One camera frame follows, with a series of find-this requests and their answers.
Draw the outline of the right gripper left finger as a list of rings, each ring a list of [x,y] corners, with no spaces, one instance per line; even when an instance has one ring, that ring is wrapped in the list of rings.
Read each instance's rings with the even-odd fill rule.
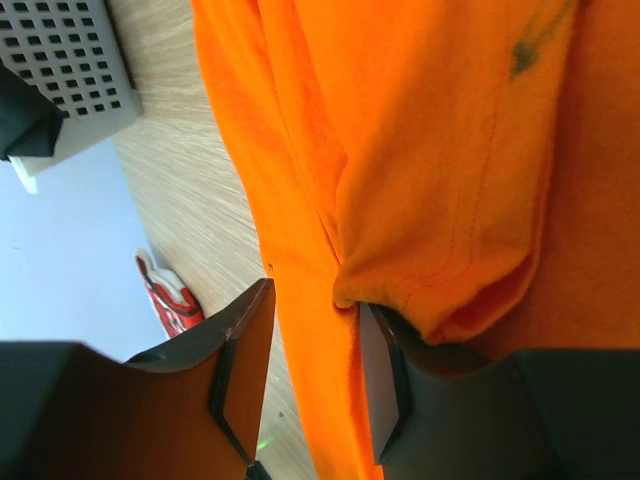
[[[1,346],[5,479],[264,479],[256,458],[275,287],[126,362],[80,343]]]

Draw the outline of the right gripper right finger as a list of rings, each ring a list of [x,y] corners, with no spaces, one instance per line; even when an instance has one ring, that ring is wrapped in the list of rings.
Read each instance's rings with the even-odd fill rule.
[[[533,349],[491,361],[360,308],[375,462],[388,479],[635,479],[639,354]]]

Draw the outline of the orange t shirt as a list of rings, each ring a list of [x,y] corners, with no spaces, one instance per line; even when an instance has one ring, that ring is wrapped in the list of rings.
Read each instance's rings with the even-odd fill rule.
[[[322,479],[379,479],[358,305],[490,358],[639,344],[635,1],[196,1]]]

